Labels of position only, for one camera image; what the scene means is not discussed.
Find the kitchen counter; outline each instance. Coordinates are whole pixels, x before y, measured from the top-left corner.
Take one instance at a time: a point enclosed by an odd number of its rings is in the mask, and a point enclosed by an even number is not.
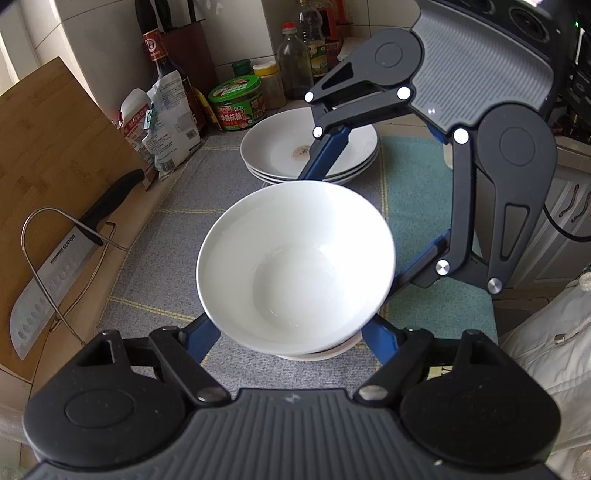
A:
[[[304,105],[305,102],[290,102],[287,106],[277,111],[281,112]],[[380,135],[431,137],[426,126],[414,115],[380,122],[375,127]],[[216,131],[211,133],[211,135],[235,135],[235,133],[221,133]],[[559,163],[571,168],[589,168],[589,170],[585,171],[591,171],[589,157],[575,150],[573,147],[576,145],[572,145],[566,140],[558,139],[558,143],[561,145]],[[133,244],[134,239],[142,231],[152,213],[164,200],[184,168],[185,166],[178,169],[164,181],[156,181],[147,192],[137,188],[129,195],[123,205],[109,219],[118,226],[114,237],[116,242],[126,246]],[[109,231],[110,228],[106,227],[103,230],[103,234],[107,235]],[[99,256],[100,251],[88,263],[83,274],[78,278],[66,296],[63,302],[64,305],[70,304],[84,287],[95,268]],[[96,325],[124,260],[124,252],[115,248],[109,248],[93,284],[78,306],[70,313],[69,321],[71,325],[84,340],[89,340],[94,336]],[[55,332],[49,334],[41,361],[32,382],[31,395],[35,394],[79,349],[80,345],[64,325],[61,325]],[[27,447],[23,448],[21,466],[24,469],[29,469],[34,464],[35,459],[30,449]]]

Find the bowl rim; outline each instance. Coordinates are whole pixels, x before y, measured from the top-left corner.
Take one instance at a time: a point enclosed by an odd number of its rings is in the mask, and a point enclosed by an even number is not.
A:
[[[334,339],[330,343],[327,343],[325,345],[312,344],[311,347],[306,348],[305,346],[301,345],[301,343],[303,343],[303,342],[300,342],[300,344],[296,344],[296,343],[291,344],[290,348],[285,348],[285,345],[281,345],[282,348],[273,348],[273,347],[271,347],[273,342],[269,342],[267,340],[261,340],[260,343],[264,344],[266,346],[261,346],[260,344],[255,345],[254,343],[251,343],[248,340],[244,340],[242,338],[237,338],[235,335],[232,334],[233,332],[228,333],[222,327],[223,322],[220,322],[219,319],[215,318],[216,315],[212,315],[212,312],[208,308],[207,303],[203,300],[202,288],[200,285],[204,284],[204,282],[202,279],[200,281],[200,277],[201,277],[200,271],[204,269],[204,267],[203,267],[204,255],[207,254],[208,249],[212,248],[210,246],[210,244],[214,241],[213,236],[217,235],[217,229],[219,229],[220,225],[222,225],[224,222],[226,222],[228,217],[230,215],[232,215],[233,212],[231,212],[231,210],[235,211],[236,209],[239,209],[241,207],[241,205],[243,205],[245,202],[252,201],[250,199],[252,196],[261,195],[261,194],[263,194],[262,192],[264,192],[264,191],[268,192],[269,189],[296,188],[296,186],[299,186],[303,183],[311,183],[311,184],[314,184],[315,186],[319,185],[320,188],[324,188],[324,189],[344,189],[345,191],[347,191],[348,194],[351,194],[352,196],[357,197],[364,204],[369,205],[371,208],[373,208],[375,210],[375,212],[377,213],[377,215],[379,215],[380,218],[382,218],[382,220],[384,222],[383,226],[385,226],[384,232],[387,232],[388,239],[389,239],[388,249],[390,249],[390,246],[391,246],[391,252],[392,252],[392,265],[391,265],[389,276],[388,276],[389,277],[388,282],[384,283],[384,285],[382,286],[380,296],[379,296],[379,302],[377,302],[377,305],[374,306],[371,313],[368,313],[367,318],[366,319],[359,319],[358,322],[354,323],[349,329],[341,331],[340,335],[335,336]],[[213,322],[213,324],[222,333],[224,333],[225,335],[230,337],[232,340],[234,340],[239,345],[242,345],[243,347],[246,347],[246,348],[253,350],[255,352],[267,353],[267,354],[279,355],[279,356],[281,356],[281,355],[299,356],[299,355],[308,355],[310,353],[332,349],[335,346],[347,341],[357,331],[361,330],[375,316],[375,314],[380,310],[380,308],[384,304],[384,301],[388,297],[388,293],[389,293],[390,288],[392,286],[395,271],[396,271],[396,246],[395,246],[395,242],[394,242],[394,237],[392,235],[392,231],[390,230],[390,227],[389,227],[387,221],[382,217],[380,212],[376,209],[376,207],[374,205],[372,205],[372,203],[370,201],[368,201],[366,198],[361,196],[359,193],[354,192],[353,190],[348,189],[347,187],[344,187],[341,185],[323,182],[323,181],[315,181],[315,180],[295,180],[295,181],[290,181],[290,182],[285,182],[285,183],[279,183],[276,185],[270,185],[270,186],[265,187],[263,189],[259,189],[255,192],[252,192],[251,194],[245,196],[243,199],[238,200],[238,202],[234,203],[234,205],[232,205],[228,210],[226,210],[222,215],[220,215],[220,217],[215,221],[215,223],[213,224],[213,226],[210,228],[209,232],[205,236],[205,239],[203,240],[201,248],[199,249],[199,254],[197,256],[197,263],[195,266],[195,279],[196,279],[196,285],[197,285],[197,294],[199,296],[199,300],[201,302],[202,308],[203,308],[204,312],[207,314],[208,318]]]
[[[282,112],[276,113],[275,115],[268,116],[268,117],[264,118],[263,120],[261,120],[260,122],[258,122],[256,125],[254,125],[248,132],[246,132],[246,135],[244,135],[242,141],[240,142],[240,156],[242,158],[242,161],[247,166],[249,166],[250,168],[252,168],[253,170],[255,170],[257,172],[260,172],[261,174],[266,175],[266,176],[270,176],[270,177],[272,176],[273,178],[275,178],[277,180],[283,180],[283,181],[285,181],[285,180],[295,180],[295,179],[297,179],[296,177],[293,177],[293,176],[292,177],[288,177],[288,176],[284,176],[284,175],[274,175],[274,174],[271,174],[270,172],[263,171],[260,168],[256,167],[255,165],[249,163],[248,160],[246,160],[246,158],[244,156],[244,145],[245,145],[246,142],[249,141],[250,137],[253,137],[253,135],[255,135],[255,133],[258,133],[261,130],[261,128],[264,125],[267,124],[267,121],[269,121],[268,123],[270,124],[271,123],[270,120],[272,120],[272,119],[274,121],[277,121],[278,118],[282,118],[284,116],[289,116],[289,115],[295,115],[295,114],[297,114],[297,112],[300,112],[300,111],[303,111],[303,110],[310,110],[311,111],[311,107],[308,105],[308,106],[302,106],[302,107],[299,107],[299,108],[291,108],[289,110],[284,110]],[[375,136],[374,150],[372,151],[372,153],[367,158],[365,158],[361,162],[361,163],[363,163],[367,159],[369,159],[372,155],[374,155],[374,153],[375,153],[376,150],[379,150],[379,135],[378,135],[378,131],[375,129],[375,127],[372,124],[364,125],[362,127],[358,127],[358,129],[361,129],[361,128],[367,129],[368,131],[371,129],[372,130],[372,133],[373,133],[372,136]],[[354,170],[354,169],[358,168],[359,165],[361,165],[361,163],[359,163],[359,164],[357,164],[357,165],[355,165],[355,166],[353,166],[351,168],[348,168],[346,170],[340,171],[338,173],[333,173],[331,175],[326,174],[326,178],[332,178],[332,177],[342,176],[345,173],[347,173],[348,171],[351,171],[351,170]]]

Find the white tile wall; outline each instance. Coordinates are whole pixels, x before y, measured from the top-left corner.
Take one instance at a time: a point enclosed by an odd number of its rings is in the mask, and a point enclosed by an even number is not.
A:
[[[346,0],[346,9],[349,15],[347,20],[354,25],[369,25],[368,0]]]
[[[197,0],[216,66],[273,55],[261,0]]]
[[[369,25],[412,27],[419,15],[414,0],[368,0]]]
[[[419,8],[414,0],[345,0],[349,21],[354,24],[353,34],[357,37],[369,36],[385,27],[410,28],[419,16]]]
[[[281,27],[285,22],[295,22],[298,17],[298,4],[295,0],[262,0],[265,12],[271,46],[277,53],[279,45],[283,42]]]
[[[168,4],[170,6],[170,17],[175,27],[183,27],[191,22],[187,0],[168,0]],[[195,19],[203,20],[204,18],[205,15],[201,12],[201,8],[195,4]]]
[[[31,44],[39,44],[60,24],[54,0],[20,0],[22,17],[27,26]]]
[[[274,56],[259,57],[257,59],[251,59],[251,60],[252,60],[252,64],[256,65],[256,64],[260,64],[260,63],[266,63],[270,60],[275,60],[275,57]],[[232,63],[218,65],[216,67],[216,74],[217,74],[217,79],[220,81],[220,83],[225,82],[226,80],[229,80],[232,77],[234,77],[234,71],[232,70]]]
[[[134,88],[151,86],[134,0],[117,0],[63,21],[37,47],[41,63],[61,57],[99,107],[111,116]]]
[[[354,37],[369,38],[371,36],[370,27],[368,25],[353,25],[351,27]]]
[[[61,21],[104,7],[119,0],[53,0]]]
[[[76,80],[80,82],[80,84],[84,87],[84,90],[86,90],[94,100],[90,86],[88,85],[80,65],[78,64],[78,61],[72,52],[72,48],[70,47],[70,43],[66,37],[66,32],[63,25],[58,25],[45,38],[45,40],[41,42],[35,51],[37,52],[37,57],[39,57],[39,62],[41,64],[45,64],[56,57],[61,57],[66,66],[74,74],[74,77],[76,77]]]
[[[4,58],[0,58],[0,95],[12,86],[12,79],[8,73],[8,68]]]

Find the metal knife rack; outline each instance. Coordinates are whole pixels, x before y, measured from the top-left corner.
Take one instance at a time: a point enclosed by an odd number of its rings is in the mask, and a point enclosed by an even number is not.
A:
[[[25,235],[27,233],[27,228],[29,226],[29,223],[39,213],[41,213],[41,212],[48,212],[48,211],[59,213],[60,215],[64,216],[65,218],[67,218],[68,220],[70,220],[71,222],[73,222],[78,228],[80,228],[82,230],[85,230],[88,233],[91,233],[92,235],[96,235],[103,242],[105,242],[105,246],[104,246],[103,251],[102,251],[102,253],[100,255],[99,262],[97,263],[94,272],[92,272],[92,275],[90,276],[88,282],[86,283],[86,285],[82,289],[82,292],[80,292],[80,294],[76,297],[76,299],[74,300],[74,302],[72,302],[72,304],[68,307],[68,309],[65,311],[65,313],[62,313],[60,311],[58,305],[56,305],[56,302],[51,298],[51,294],[47,290],[47,287],[43,284],[43,281],[39,277],[39,274],[37,273],[37,270],[35,270],[35,267],[33,267],[33,264],[31,262],[31,259],[29,258],[29,255],[27,253],[27,248],[25,246]],[[82,346],[85,346],[86,345],[86,342],[84,340],[82,340],[82,338],[80,338],[80,336],[72,328],[72,326],[70,325],[70,323],[66,320],[66,317],[74,309],[74,307],[76,307],[76,305],[78,304],[78,302],[82,299],[82,297],[88,291],[90,285],[92,284],[93,280],[95,279],[95,277],[96,277],[96,275],[97,275],[97,273],[99,271],[100,266],[103,263],[103,260],[105,259],[105,255],[106,255],[108,246],[111,245],[111,246],[113,246],[115,248],[118,248],[119,250],[122,250],[123,252],[126,252],[126,253],[129,251],[129,248],[123,247],[122,245],[119,245],[118,243],[116,243],[116,242],[113,241],[113,236],[115,235],[115,232],[117,230],[117,225],[115,223],[113,223],[113,222],[106,222],[106,225],[109,225],[111,227],[111,233],[109,234],[108,237],[107,236],[104,236],[101,233],[99,233],[99,232],[93,230],[92,228],[86,226],[84,223],[82,223],[79,220],[75,219],[74,217],[68,215],[63,210],[60,210],[60,209],[55,208],[55,207],[42,207],[42,208],[39,208],[39,209],[35,210],[32,214],[30,214],[28,216],[27,220],[25,220],[25,223],[22,226],[22,231],[21,231],[21,250],[22,250],[22,254],[24,255],[25,260],[27,261],[27,265],[29,266],[29,268],[31,269],[31,272],[33,273],[33,277],[35,278],[35,281],[37,282],[37,285],[39,285],[39,288],[41,289],[41,291],[45,295],[45,298],[47,299],[47,301],[49,302],[49,304],[51,305],[51,307],[53,308],[53,310],[55,311],[55,313],[57,315],[57,319],[55,320],[55,322],[53,323],[53,325],[50,327],[50,332],[55,331],[55,329],[60,325],[60,323],[63,322],[64,325],[66,325],[66,327],[70,331],[70,333],[74,336],[74,338],[76,338],[76,340],[78,340],[78,342],[80,342],[80,344]]]

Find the spice jar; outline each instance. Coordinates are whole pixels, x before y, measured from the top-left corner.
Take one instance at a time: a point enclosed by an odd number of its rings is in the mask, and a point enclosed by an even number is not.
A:
[[[265,116],[261,79],[256,75],[228,80],[215,87],[208,97],[224,130],[252,127]]]
[[[255,75],[261,79],[262,97],[265,99],[267,109],[273,110],[284,106],[287,102],[275,60],[262,65],[253,65],[252,68]]]

